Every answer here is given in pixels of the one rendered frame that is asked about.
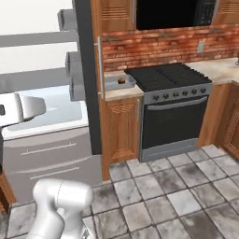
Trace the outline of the pale blue fridge crisper drawer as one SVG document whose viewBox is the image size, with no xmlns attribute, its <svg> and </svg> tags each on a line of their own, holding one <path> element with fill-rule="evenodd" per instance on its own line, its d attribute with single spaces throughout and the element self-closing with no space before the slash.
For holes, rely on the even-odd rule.
<svg viewBox="0 0 239 239">
<path fill-rule="evenodd" d="M 20 91 L 20 95 L 43 98 L 47 111 L 30 121 L 4 128 L 5 140 L 76 129 L 88 125 L 86 103 L 84 100 L 72 102 L 68 85 Z"/>
</svg>

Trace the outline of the grey open fridge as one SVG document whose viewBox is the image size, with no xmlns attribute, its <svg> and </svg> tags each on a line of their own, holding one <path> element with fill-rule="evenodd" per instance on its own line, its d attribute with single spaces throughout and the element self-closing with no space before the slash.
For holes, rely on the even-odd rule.
<svg viewBox="0 0 239 239">
<path fill-rule="evenodd" d="M 46 32 L 66 32 L 59 29 L 57 14 L 61 9 L 73 9 L 72 0 L 0 0 L 3 18 L 14 17 L 19 27 L 18 35 Z M 65 68 L 65 56 L 69 51 L 79 51 L 79 40 L 54 44 L 28 45 L 0 48 L 0 74 Z M 4 173 L 3 129 L 0 132 L 1 168 Z"/>
</svg>

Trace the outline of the grey fridge door bin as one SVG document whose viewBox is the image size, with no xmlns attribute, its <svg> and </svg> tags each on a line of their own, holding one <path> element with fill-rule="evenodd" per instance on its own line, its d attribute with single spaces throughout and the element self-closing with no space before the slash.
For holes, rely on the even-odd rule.
<svg viewBox="0 0 239 239">
<path fill-rule="evenodd" d="M 73 9 L 61 9 L 58 14 L 59 29 L 61 31 L 76 31 L 77 19 Z"/>
<path fill-rule="evenodd" d="M 78 51 L 69 51 L 65 56 L 65 72 L 69 81 L 69 93 L 72 102 L 85 99 L 83 71 Z"/>
</svg>

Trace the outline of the grey fridge shelf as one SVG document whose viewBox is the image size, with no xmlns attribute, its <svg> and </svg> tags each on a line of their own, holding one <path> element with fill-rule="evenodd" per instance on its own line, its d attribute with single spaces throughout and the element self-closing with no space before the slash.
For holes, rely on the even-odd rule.
<svg viewBox="0 0 239 239">
<path fill-rule="evenodd" d="M 68 85 L 65 68 L 0 74 L 0 93 Z"/>
<path fill-rule="evenodd" d="M 76 40 L 77 34 L 75 31 L 0 35 L 0 48 L 75 42 Z"/>
</svg>

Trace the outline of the dark fridge door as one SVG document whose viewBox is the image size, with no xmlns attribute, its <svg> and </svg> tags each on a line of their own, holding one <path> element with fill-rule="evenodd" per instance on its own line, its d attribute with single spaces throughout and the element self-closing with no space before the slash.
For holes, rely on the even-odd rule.
<svg viewBox="0 0 239 239">
<path fill-rule="evenodd" d="M 72 0 L 77 18 L 78 48 L 85 87 L 90 128 L 91 154 L 100 155 L 101 130 L 98 105 L 97 76 L 95 69 L 91 0 Z"/>
</svg>

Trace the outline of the black oven door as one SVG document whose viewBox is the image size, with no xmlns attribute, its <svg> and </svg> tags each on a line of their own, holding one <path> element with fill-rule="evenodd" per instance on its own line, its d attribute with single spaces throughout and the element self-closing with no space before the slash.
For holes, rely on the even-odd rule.
<svg viewBox="0 0 239 239">
<path fill-rule="evenodd" d="M 142 148 L 153 148 L 199 137 L 208 97 L 194 97 L 185 102 L 197 101 L 194 105 L 176 105 L 167 109 L 144 108 Z"/>
</svg>

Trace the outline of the grey tupperware container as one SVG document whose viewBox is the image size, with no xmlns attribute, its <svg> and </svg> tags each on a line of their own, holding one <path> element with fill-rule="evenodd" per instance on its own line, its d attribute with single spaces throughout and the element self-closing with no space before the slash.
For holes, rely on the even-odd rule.
<svg viewBox="0 0 239 239">
<path fill-rule="evenodd" d="M 126 82 L 125 84 L 119 84 L 118 79 L 124 77 Z M 133 88 L 135 85 L 135 79 L 127 74 L 115 75 L 115 76 L 106 76 L 105 77 L 105 90 L 106 91 L 115 91 L 121 89 Z"/>
</svg>

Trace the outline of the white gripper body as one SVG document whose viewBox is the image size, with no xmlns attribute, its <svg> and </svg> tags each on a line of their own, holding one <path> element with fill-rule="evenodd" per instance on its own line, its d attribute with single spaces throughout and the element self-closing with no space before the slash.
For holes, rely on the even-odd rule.
<svg viewBox="0 0 239 239">
<path fill-rule="evenodd" d="M 32 120 L 46 113 L 46 104 L 43 98 L 20 96 L 20 122 Z"/>
</svg>

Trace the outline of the black microwave oven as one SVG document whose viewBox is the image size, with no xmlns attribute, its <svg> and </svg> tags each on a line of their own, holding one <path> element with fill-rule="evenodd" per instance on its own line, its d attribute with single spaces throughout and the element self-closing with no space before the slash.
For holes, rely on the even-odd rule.
<svg viewBox="0 0 239 239">
<path fill-rule="evenodd" d="M 137 0 L 136 29 L 207 26 L 216 0 Z"/>
</svg>

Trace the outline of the grey freezer drawer front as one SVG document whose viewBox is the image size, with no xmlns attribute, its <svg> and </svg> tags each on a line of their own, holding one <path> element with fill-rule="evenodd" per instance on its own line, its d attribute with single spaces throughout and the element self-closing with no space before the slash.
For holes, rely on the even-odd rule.
<svg viewBox="0 0 239 239">
<path fill-rule="evenodd" d="M 21 156 L 27 150 L 52 148 L 70 142 L 77 145 Z M 88 127 L 6 141 L 3 163 L 7 180 L 18 203 L 33 200 L 33 187 L 41 178 L 30 180 L 32 176 L 79 167 L 76 171 L 42 178 L 76 180 L 91 186 L 102 182 L 100 156 L 91 154 Z"/>
</svg>

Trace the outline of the wooden base cupboard run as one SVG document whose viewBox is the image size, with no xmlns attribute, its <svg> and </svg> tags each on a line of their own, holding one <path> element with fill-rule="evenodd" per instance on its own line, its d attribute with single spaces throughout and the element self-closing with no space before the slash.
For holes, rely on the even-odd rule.
<svg viewBox="0 0 239 239">
<path fill-rule="evenodd" d="M 239 82 L 213 85 L 198 147 L 211 144 L 239 161 Z"/>
</svg>

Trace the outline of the black and silver stove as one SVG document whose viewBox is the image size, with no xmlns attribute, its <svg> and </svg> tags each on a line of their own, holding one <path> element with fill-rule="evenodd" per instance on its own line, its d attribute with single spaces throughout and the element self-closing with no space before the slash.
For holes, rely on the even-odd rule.
<svg viewBox="0 0 239 239">
<path fill-rule="evenodd" d="M 139 161 L 150 162 L 195 150 L 199 137 L 143 149 L 144 108 L 146 105 L 167 105 L 168 102 L 181 103 L 194 97 L 207 96 L 209 98 L 212 89 L 212 80 L 183 63 L 128 68 L 125 70 L 125 73 L 132 76 L 137 86 L 144 92 L 141 113 Z M 197 93 L 192 94 L 192 90 L 197 90 Z M 183 91 L 187 91 L 188 95 L 184 96 L 182 94 Z M 178 92 L 179 95 L 174 97 L 174 92 Z M 166 93 L 169 94 L 169 97 L 164 99 L 163 95 Z M 159 100 L 156 101 L 153 99 L 155 95 L 160 96 Z"/>
</svg>

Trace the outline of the wooden base cupboard door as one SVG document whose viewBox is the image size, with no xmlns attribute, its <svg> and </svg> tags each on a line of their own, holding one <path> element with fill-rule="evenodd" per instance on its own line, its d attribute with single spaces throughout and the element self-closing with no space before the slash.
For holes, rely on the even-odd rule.
<svg viewBox="0 0 239 239">
<path fill-rule="evenodd" d="M 133 97 L 106 103 L 108 153 L 112 162 L 138 156 L 140 120 L 137 120 L 137 99 Z"/>
</svg>

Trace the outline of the wooden wall cupboard door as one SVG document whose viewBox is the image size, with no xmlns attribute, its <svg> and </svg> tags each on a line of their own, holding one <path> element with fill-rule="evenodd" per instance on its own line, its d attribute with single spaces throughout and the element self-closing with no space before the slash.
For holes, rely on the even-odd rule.
<svg viewBox="0 0 239 239">
<path fill-rule="evenodd" d="M 219 0 L 218 14 L 212 19 L 213 24 L 239 23 L 239 0 Z"/>
<path fill-rule="evenodd" d="M 135 29 L 132 0 L 91 0 L 91 10 L 100 34 Z"/>
</svg>

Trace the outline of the brown wooden panel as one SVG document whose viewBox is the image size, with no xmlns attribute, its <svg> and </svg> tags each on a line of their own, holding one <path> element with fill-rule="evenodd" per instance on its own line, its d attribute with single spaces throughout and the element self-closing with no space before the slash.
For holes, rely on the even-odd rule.
<svg viewBox="0 0 239 239">
<path fill-rule="evenodd" d="M 0 175 L 0 212 L 8 214 L 9 208 L 16 203 L 13 190 L 5 173 Z"/>
</svg>

